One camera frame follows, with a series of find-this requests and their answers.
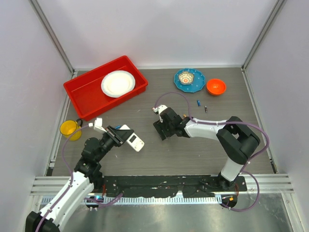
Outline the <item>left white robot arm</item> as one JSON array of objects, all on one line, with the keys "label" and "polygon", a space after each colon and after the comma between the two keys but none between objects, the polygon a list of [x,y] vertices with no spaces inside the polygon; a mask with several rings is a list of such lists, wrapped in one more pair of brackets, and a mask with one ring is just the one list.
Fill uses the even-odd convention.
[{"label": "left white robot arm", "polygon": [[135,136],[134,130],[126,125],[119,129],[108,126],[103,130],[100,140],[94,137],[86,140],[81,158],[67,183],[40,212],[29,213],[25,231],[62,231],[84,198],[89,193],[97,193],[102,189],[104,178],[99,162],[113,147],[122,146],[132,136]]}]

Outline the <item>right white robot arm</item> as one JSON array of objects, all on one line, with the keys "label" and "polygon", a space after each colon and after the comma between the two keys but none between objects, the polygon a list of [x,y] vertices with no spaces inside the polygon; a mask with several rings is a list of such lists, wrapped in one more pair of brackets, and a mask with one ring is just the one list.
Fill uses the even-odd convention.
[{"label": "right white robot arm", "polygon": [[235,186],[241,169],[260,144],[259,137],[236,116],[215,122],[188,116],[182,118],[165,105],[154,107],[153,111],[159,115],[159,120],[153,126],[162,140],[177,135],[212,139],[221,144],[228,158],[218,175],[217,185],[224,191]]}]

